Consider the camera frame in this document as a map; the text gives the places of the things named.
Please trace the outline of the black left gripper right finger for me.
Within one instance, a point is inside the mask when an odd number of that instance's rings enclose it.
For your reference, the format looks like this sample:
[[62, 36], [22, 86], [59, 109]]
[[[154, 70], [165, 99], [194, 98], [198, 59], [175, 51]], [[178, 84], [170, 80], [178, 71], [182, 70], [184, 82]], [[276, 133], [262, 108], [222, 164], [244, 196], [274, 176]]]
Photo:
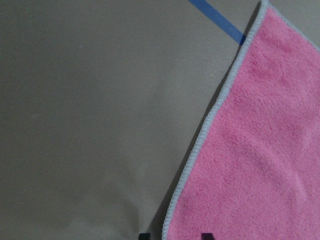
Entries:
[[212, 240], [212, 233], [210, 233], [210, 232], [202, 233], [201, 240]]

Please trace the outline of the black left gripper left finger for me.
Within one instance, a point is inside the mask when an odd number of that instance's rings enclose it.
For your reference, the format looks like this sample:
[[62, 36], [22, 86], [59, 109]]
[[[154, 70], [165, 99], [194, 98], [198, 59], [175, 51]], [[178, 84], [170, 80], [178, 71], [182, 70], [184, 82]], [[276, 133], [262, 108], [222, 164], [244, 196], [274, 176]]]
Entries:
[[138, 240], [150, 240], [150, 233], [149, 232], [140, 233], [138, 236]]

